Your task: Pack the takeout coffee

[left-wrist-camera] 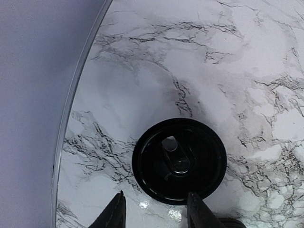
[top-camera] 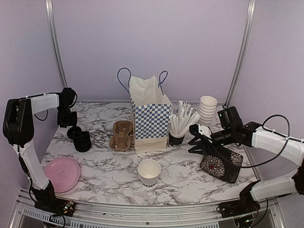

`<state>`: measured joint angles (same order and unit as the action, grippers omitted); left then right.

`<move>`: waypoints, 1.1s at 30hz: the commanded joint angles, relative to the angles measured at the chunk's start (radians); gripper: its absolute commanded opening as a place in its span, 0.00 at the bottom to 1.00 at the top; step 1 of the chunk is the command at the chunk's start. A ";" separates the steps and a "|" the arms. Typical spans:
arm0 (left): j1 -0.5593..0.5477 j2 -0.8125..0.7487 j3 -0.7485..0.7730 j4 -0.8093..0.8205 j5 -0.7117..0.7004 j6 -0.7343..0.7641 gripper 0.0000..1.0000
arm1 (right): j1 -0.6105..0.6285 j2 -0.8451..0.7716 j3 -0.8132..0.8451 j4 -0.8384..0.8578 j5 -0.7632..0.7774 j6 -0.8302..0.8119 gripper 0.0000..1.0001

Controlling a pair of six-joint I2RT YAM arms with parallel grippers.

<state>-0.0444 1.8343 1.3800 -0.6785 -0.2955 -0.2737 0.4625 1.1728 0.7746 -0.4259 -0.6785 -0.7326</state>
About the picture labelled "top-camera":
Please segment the black plastic cup lid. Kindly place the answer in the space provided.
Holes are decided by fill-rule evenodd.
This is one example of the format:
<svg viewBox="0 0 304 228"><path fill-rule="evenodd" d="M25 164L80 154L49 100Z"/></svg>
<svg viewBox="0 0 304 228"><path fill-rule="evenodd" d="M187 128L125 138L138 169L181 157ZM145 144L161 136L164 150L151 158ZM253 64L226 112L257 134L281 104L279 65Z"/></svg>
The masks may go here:
<svg viewBox="0 0 304 228"><path fill-rule="evenodd" d="M68 129L67 131L67 136L69 139L74 139L75 135L77 133L80 133L82 130L79 126L73 126L71 128Z"/></svg>

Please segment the white paper cup GOOD print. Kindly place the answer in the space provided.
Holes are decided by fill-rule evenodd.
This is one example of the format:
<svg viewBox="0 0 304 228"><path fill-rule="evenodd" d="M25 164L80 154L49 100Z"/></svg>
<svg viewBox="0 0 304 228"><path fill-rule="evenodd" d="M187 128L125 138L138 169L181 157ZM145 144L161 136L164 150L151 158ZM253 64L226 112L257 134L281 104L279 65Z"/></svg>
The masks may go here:
<svg viewBox="0 0 304 228"><path fill-rule="evenodd" d="M146 159L139 163L137 167L139 179L146 187L153 187L161 173L160 164L152 159Z"/></svg>

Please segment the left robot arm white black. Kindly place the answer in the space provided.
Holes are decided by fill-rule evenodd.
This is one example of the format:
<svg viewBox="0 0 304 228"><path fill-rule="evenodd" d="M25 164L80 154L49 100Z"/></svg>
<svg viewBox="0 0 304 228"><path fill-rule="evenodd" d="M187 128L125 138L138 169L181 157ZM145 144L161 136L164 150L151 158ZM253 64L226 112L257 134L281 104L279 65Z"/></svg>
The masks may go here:
<svg viewBox="0 0 304 228"><path fill-rule="evenodd" d="M62 92L10 99L6 106L3 134L17 153L21 167L30 180L36 200L49 211L58 210L60 201L55 196L54 187L44 174L35 151L33 117L43 111L57 109L58 126L75 126L77 114L71 111L71 108L76 100L76 92L68 87Z"/></svg>

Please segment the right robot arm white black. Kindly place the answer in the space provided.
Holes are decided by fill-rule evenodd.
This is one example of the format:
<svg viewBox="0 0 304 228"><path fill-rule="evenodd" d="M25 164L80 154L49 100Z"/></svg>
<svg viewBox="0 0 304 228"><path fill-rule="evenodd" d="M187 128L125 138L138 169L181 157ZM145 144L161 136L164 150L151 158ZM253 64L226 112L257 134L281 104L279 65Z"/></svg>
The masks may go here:
<svg viewBox="0 0 304 228"><path fill-rule="evenodd" d="M264 123L249 122L243 124L236 107L232 106L218 112L222 130L212 132L201 124L193 124L189 132L194 137L189 144L193 147L190 153L201 154L200 168L208 174L229 183L235 183L240 170L245 168L243 157L239 153L226 148L227 145L254 147L269 151L274 157L256 164L266 165L282 156L297 165L297 169L289 174L266 181L249 184L240 193L235 208L245 213L262 199L304 193L304 141L293 138L290 133L283 134L271 130Z"/></svg>

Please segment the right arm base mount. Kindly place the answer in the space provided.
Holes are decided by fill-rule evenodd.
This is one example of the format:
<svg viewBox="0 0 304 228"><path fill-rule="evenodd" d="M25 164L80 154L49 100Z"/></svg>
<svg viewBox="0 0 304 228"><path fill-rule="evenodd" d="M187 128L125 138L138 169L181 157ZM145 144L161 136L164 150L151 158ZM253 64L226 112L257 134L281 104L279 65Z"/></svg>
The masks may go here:
<svg viewBox="0 0 304 228"><path fill-rule="evenodd" d="M220 203L217 207L217 212L221 214L222 218L228 218L232 216L239 216L250 212L258 212L260 205L257 201L254 201L250 191L252 187L257 184L257 181L247 185L240 193L238 200L232 200Z"/></svg>

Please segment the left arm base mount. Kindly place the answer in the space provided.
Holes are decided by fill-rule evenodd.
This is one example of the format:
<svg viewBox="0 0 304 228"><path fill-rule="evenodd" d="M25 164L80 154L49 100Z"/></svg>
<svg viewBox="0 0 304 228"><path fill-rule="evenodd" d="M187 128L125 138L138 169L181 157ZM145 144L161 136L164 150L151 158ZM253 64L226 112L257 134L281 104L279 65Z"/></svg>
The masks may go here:
<svg viewBox="0 0 304 228"><path fill-rule="evenodd" d="M49 181L44 190L38 190L31 187L31 191L36 199L35 208L52 212L57 215L73 216L76 204L72 200L57 198L51 181Z"/></svg>

